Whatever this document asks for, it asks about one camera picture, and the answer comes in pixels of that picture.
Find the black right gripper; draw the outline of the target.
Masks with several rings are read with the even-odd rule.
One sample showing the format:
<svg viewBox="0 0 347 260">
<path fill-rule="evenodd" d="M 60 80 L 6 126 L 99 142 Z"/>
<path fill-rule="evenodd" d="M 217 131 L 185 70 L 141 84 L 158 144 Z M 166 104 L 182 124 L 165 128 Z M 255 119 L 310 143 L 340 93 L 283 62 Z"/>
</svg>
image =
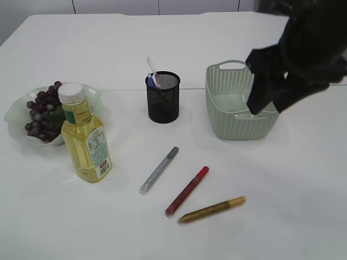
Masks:
<svg viewBox="0 0 347 260">
<path fill-rule="evenodd" d="M 329 83 L 341 82 L 346 77 L 345 50 L 346 1 L 302 3 L 293 10 L 277 44 L 253 49 L 247 57 L 254 74 L 249 111 L 257 115 L 272 101 L 281 113 L 328 89 Z"/>
</svg>

